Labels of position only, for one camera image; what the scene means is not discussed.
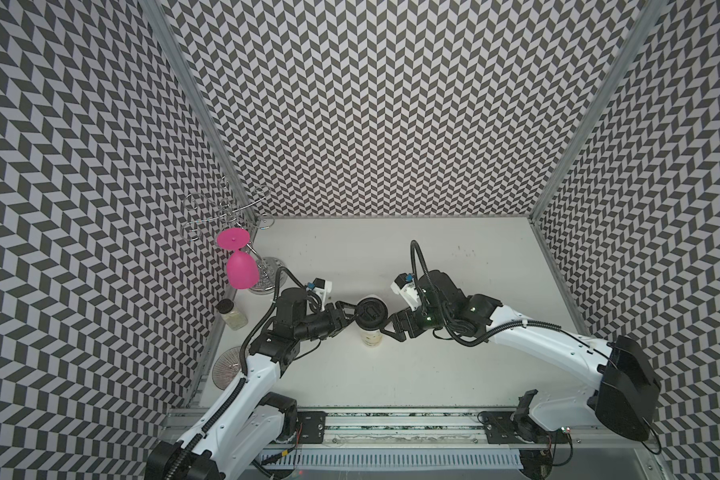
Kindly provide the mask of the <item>black plastic cup lid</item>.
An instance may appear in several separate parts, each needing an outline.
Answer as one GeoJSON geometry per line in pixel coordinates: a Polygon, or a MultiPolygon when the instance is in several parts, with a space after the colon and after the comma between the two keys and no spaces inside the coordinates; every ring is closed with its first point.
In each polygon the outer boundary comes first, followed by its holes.
{"type": "Polygon", "coordinates": [[[354,308],[354,322],[365,331],[380,330],[388,321],[388,308],[380,298],[367,297],[354,308]]]}

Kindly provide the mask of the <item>printed paper milk tea cup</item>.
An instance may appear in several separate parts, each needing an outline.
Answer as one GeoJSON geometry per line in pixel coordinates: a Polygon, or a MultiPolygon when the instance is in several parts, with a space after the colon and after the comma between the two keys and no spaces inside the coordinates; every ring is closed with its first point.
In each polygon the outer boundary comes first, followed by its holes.
{"type": "Polygon", "coordinates": [[[361,340],[367,347],[374,348],[381,344],[383,334],[378,330],[361,330],[361,340]]]}

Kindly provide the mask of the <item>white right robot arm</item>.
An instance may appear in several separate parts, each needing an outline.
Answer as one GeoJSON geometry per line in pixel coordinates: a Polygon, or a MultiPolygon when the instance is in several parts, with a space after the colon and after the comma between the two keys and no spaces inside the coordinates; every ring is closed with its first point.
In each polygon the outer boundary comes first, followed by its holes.
{"type": "Polygon", "coordinates": [[[570,428],[603,427],[630,441],[658,437],[653,426],[660,380],[641,345],[575,334],[530,318],[484,294],[466,295],[443,271],[431,270],[417,241],[409,246],[411,269],[391,284],[406,308],[388,317],[382,334],[399,342],[431,331],[440,340],[476,348],[493,342],[524,352],[571,374],[576,388],[531,389],[511,415],[516,436],[531,443],[570,428]]]}

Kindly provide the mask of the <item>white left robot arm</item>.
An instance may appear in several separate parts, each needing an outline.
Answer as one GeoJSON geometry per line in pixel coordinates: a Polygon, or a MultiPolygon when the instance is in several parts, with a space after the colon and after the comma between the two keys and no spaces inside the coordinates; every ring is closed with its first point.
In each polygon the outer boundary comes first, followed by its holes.
{"type": "Polygon", "coordinates": [[[302,343],[334,337],[350,324],[330,302],[331,291],[322,278],[275,287],[268,310],[243,340],[235,378],[177,441],[156,445],[145,478],[236,479],[267,445],[295,437],[297,403],[273,388],[302,343]]]}

